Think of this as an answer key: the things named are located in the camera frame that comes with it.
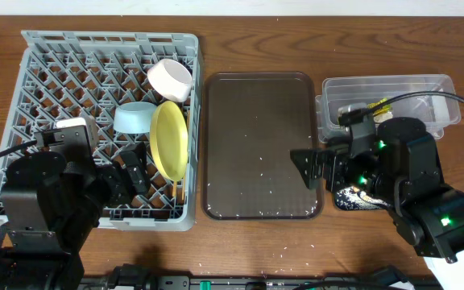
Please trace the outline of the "yellow round plate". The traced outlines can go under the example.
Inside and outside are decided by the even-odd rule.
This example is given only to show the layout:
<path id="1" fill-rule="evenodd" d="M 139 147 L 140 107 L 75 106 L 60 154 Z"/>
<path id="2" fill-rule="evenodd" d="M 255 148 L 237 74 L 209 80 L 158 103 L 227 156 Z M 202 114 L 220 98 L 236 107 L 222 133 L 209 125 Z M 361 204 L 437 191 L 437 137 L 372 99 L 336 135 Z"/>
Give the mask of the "yellow round plate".
<path id="1" fill-rule="evenodd" d="M 184 177 L 189 157 L 189 133 L 184 115 L 173 101 L 155 109 L 151 119 L 150 147 L 152 159 L 160 174 L 169 180 Z"/>

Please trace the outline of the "light blue bowl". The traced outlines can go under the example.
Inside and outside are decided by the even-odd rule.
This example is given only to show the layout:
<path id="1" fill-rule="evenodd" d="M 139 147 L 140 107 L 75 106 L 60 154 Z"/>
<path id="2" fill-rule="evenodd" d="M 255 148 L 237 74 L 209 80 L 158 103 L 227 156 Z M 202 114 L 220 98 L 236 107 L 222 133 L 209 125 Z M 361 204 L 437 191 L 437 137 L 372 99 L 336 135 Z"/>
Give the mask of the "light blue bowl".
<path id="1" fill-rule="evenodd" d="M 157 106 L 144 101 L 128 102 L 115 110 L 114 130 L 123 134 L 147 134 Z"/>

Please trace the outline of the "wooden chopstick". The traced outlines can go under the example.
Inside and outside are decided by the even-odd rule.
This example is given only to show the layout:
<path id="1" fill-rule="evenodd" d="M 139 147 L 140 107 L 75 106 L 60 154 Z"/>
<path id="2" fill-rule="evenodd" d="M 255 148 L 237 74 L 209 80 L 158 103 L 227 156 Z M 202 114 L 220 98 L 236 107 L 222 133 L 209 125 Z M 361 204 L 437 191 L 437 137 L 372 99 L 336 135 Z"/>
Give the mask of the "wooden chopstick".
<path id="1" fill-rule="evenodd" d="M 176 199 L 177 196 L 177 182 L 173 181 L 172 182 L 172 197 Z"/>
<path id="2" fill-rule="evenodd" d="M 187 126 L 187 130 L 188 130 L 188 149 L 189 149 L 189 123 L 190 123 L 190 111 L 187 112 L 187 118 L 186 118 L 186 126 Z M 186 171 L 184 173 L 184 178 L 181 182 L 182 184 L 182 191 L 181 191 L 181 202 L 182 202 L 182 205 L 185 204 L 185 198 L 186 198 L 186 193 L 185 193 L 185 189 L 186 189 L 186 181 L 187 181 L 187 174 L 188 174 L 188 169 L 187 169 L 187 164 L 186 164 Z"/>

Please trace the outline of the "green snack wrapper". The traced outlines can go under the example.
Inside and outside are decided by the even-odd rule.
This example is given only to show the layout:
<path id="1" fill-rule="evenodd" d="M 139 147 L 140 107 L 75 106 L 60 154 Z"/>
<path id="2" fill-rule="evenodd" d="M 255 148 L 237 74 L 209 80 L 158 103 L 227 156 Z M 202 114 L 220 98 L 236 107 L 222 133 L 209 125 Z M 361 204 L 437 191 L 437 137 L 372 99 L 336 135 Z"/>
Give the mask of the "green snack wrapper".
<path id="1" fill-rule="evenodd" d="M 390 104 L 387 103 L 386 98 L 383 98 L 377 102 L 369 103 L 367 105 L 367 108 L 369 110 L 373 110 L 375 108 L 375 110 L 373 111 L 373 115 L 385 114 L 392 111 L 392 107 Z"/>

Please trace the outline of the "white bowl with food scraps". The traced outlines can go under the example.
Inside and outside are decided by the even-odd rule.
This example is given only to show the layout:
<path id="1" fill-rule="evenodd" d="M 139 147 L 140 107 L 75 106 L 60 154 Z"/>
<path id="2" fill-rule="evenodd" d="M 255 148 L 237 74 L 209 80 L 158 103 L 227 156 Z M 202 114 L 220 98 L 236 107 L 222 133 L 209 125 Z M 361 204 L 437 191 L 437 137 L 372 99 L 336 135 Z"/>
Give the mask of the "white bowl with food scraps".
<path id="1" fill-rule="evenodd" d="M 193 87 L 189 70 L 171 59 L 162 59 L 151 67 L 147 79 L 157 93 L 173 102 L 185 102 Z"/>

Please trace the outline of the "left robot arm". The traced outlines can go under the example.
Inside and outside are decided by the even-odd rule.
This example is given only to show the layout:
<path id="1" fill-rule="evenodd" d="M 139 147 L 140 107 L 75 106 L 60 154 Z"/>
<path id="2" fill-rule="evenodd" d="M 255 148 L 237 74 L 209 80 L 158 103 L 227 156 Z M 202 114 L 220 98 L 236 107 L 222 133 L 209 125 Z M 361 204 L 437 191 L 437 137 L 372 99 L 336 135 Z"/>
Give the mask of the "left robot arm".
<path id="1" fill-rule="evenodd" d="M 80 250 L 103 209 L 150 189 L 147 149 L 133 144 L 97 166 L 84 125 L 38 132 L 33 144 L 40 150 L 10 164 L 0 193 L 0 289 L 79 289 Z"/>

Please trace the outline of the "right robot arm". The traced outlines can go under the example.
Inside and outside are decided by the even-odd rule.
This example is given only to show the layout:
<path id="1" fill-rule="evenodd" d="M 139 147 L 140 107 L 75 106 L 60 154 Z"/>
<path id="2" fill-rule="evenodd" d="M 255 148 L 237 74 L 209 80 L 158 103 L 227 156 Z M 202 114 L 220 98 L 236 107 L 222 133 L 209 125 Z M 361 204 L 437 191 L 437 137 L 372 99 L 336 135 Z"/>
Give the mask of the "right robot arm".
<path id="1" fill-rule="evenodd" d="M 464 192 L 445 182 L 424 123 L 402 117 L 375 125 L 370 115 L 344 121 L 349 140 L 290 152 L 305 186 L 323 180 L 333 194 L 356 189 L 375 199 L 441 285 L 464 289 Z"/>

